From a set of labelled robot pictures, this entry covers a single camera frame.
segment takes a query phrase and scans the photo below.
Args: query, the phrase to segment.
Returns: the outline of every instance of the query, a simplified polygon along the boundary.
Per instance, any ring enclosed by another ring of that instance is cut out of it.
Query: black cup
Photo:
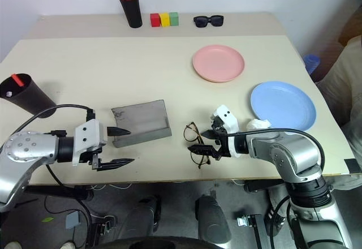
[[[139,0],[119,0],[122,4],[124,14],[127,17],[128,24],[132,28],[142,26],[142,17]]]
[[[56,104],[41,89],[39,89],[30,75],[17,74],[17,76],[24,83],[24,86],[20,87],[12,77],[5,79],[0,84],[1,98],[12,102],[33,115],[56,106]],[[47,118],[54,112],[55,109],[50,110],[40,115],[39,118]]]

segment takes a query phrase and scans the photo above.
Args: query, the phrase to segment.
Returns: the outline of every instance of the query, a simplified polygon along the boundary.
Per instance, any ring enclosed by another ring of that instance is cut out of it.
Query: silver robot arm
[[[125,135],[129,131],[107,128],[108,135]],[[11,135],[0,151],[0,212],[9,211],[28,185],[32,173],[41,165],[58,162],[88,163],[93,170],[110,170],[133,161],[129,158],[101,163],[98,154],[107,143],[107,132],[97,119],[75,128],[74,137],[64,130],[49,134],[18,132]]]
[[[275,165],[284,180],[295,216],[291,218],[297,248],[349,248],[352,242],[339,208],[322,176],[319,152],[308,138],[285,132],[260,132],[252,135],[227,136],[238,129],[236,118],[222,105],[212,116],[212,130],[202,136],[216,140],[221,147],[193,145],[196,154],[231,157],[233,153]]]

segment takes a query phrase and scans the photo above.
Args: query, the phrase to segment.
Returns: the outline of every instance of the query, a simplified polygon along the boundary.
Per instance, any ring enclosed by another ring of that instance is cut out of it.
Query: pink plate
[[[201,48],[192,59],[193,68],[211,82],[228,82],[244,70],[244,59],[235,49],[224,45]]]

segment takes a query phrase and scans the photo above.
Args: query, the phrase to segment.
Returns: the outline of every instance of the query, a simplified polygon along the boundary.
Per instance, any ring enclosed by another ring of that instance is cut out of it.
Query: table
[[[100,157],[135,161],[116,170],[92,171],[86,164],[52,166],[66,184],[189,181],[206,179],[279,178],[274,165],[251,159],[212,159],[198,169],[191,162],[183,139],[185,125],[194,121],[199,130],[210,127],[212,112],[227,105],[240,129],[255,116],[249,97],[259,83],[280,80],[301,88],[314,102],[316,123],[309,132],[326,154],[325,175],[348,173],[345,158],[353,158],[347,140],[334,121],[320,92],[304,69],[301,57],[273,15],[226,14],[223,27],[198,29],[191,14],[180,14],[180,26],[151,28],[143,15],[140,29],[127,27],[119,15],[49,16],[37,22],[1,63],[0,78],[25,72],[57,104],[82,104],[94,108],[105,126],[115,126],[111,108],[165,100],[173,135],[116,149],[110,139]],[[191,59],[205,45],[235,48],[245,59],[245,70],[228,83],[211,83],[195,73]],[[0,140],[31,115],[0,101]],[[73,129],[85,121],[80,109],[58,109],[28,130],[48,132]],[[30,184],[54,184],[44,166]]]

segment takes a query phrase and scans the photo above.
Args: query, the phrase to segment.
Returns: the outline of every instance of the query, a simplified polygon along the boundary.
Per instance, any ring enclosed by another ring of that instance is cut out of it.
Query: black sunglasses
[[[224,16],[222,15],[213,15],[211,17],[207,16],[196,16],[193,18],[197,27],[206,27],[208,23],[211,23],[214,27],[220,27],[224,23]]]

